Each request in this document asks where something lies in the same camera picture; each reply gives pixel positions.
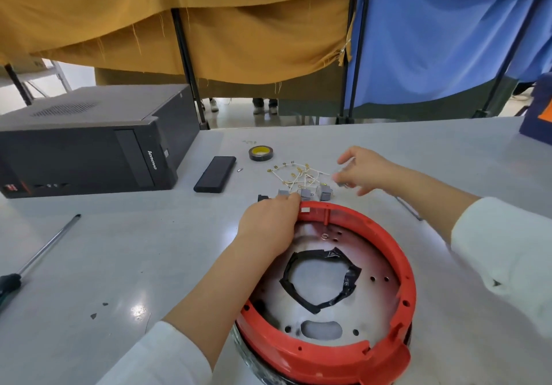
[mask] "dark blue box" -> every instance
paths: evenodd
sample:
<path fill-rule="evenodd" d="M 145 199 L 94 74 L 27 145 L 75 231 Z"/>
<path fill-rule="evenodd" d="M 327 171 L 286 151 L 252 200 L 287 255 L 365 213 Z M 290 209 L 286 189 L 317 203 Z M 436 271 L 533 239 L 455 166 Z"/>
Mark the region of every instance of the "dark blue box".
<path fill-rule="evenodd" d="M 520 133 L 552 145 L 552 122 L 539 119 L 552 101 L 552 73 L 544 73 L 533 89 L 533 102 L 525 114 Z"/>

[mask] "hand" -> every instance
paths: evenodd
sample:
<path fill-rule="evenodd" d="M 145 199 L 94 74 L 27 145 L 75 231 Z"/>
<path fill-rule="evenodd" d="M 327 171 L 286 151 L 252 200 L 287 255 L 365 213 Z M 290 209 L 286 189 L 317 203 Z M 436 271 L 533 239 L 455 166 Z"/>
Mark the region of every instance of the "hand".
<path fill-rule="evenodd" d="M 378 153 L 361 147 L 350 147 L 337 159 L 337 164 L 349 164 L 340 172 L 332 175 L 337 183 L 349 187 L 361 188 L 356 192 L 358 196 L 366 195 L 374 189 L 392 189 L 392 180 L 403 167 L 392 163 Z"/>
<path fill-rule="evenodd" d="M 300 203 L 299 194 L 292 193 L 252 204 L 239 221 L 236 238 L 280 255 L 292 243 Z"/>

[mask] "person's left hand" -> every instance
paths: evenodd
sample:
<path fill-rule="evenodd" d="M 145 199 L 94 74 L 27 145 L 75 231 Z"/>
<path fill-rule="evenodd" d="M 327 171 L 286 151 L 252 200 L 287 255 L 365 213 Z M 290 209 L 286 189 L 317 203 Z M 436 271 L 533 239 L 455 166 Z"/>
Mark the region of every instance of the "person's left hand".
<path fill-rule="evenodd" d="M 252 204 L 239 221 L 236 238 L 280 255 L 292 243 L 300 203 L 301 196 L 292 193 Z"/>

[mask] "white sleeve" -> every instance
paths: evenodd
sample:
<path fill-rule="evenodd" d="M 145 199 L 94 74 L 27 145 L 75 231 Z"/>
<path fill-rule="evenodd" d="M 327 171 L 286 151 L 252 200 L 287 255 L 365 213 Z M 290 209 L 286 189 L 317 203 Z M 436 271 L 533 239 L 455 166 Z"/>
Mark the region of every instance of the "white sleeve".
<path fill-rule="evenodd" d="M 97 385 L 207 385 L 211 367 L 198 347 L 159 321 Z"/>
<path fill-rule="evenodd" d="M 456 222 L 451 248 L 490 291 L 552 337 L 552 220 L 483 198 Z"/>

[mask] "lenovo logo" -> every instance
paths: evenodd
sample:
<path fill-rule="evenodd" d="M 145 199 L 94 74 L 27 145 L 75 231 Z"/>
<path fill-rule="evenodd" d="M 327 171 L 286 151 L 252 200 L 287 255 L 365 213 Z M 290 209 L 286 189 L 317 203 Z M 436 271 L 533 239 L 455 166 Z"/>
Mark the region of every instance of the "lenovo logo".
<path fill-rule="evenodd" d="M 157 170 L 157 166 L 155 165 L 154 156 L 151 154 L 151 151 L 148 151 L 147 154 L 149 155 L 149 159 L 151 160 L 152 166 L 154 166 L 154 169 Z"/>

